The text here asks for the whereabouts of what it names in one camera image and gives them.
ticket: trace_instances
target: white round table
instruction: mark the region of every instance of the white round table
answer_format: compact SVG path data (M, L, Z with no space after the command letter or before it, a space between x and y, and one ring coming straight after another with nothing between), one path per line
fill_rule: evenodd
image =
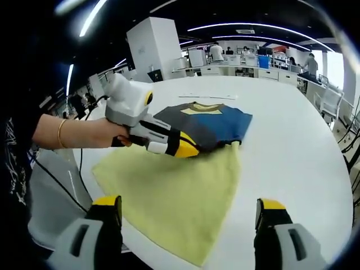
M259 197L283 203L292 221L301 223L319 241L326 261L339 255L352 229L353 200L347 168L330 129L295 87L235 76L187 77L153 86L151 114L193 101L224 103L253 114L239 149L240 182L203 268L255 268L253 243ZM200 97L179 97L194 94ZM104 113L102 104L89 119L104 117ZM113 150L84 149L82 176L92 199L104 194L91 169ZM74 150L74 155L79 166L80 151ZM124 218L122 234L127 247L153 269L198 269L157 246Z

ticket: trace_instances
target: folded t-shirt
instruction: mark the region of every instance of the folded t-shirt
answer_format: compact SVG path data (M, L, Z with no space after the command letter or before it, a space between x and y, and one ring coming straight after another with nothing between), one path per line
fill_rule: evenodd
M166 107L154 117L185 132L200 151L209 152L233 141L241 143L253 116L224 104L193 102Z

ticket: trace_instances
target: black shirt with white print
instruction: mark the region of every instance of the black shirt with white print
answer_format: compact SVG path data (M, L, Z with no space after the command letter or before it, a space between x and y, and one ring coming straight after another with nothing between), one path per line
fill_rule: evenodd
M3 206L0 239L4 248L1 260L12 262L12 268L17 265L43 268L28 232L32 170L27 154L42 111L27 94L20 100L10 99L5 103L0 113L0 199Z

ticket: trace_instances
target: human hand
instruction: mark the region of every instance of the human hand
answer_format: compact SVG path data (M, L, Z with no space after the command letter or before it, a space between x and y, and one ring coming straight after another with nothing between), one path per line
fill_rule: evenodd
M132 143L128 139L129 132L126 127L114 124L106 118L101 118L92 122L94 126L94 139L96 140L96 145L98 147L110 147L114 137L116 137L123 145L127 147L131 146Z

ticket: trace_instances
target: yellow towel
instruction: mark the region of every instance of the yellow towel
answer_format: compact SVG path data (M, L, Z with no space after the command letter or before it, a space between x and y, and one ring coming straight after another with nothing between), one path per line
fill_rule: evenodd
M154 243L201 266L239 179L239 143L179 159L120 148L93 168L106 195L121 195L124 218Z

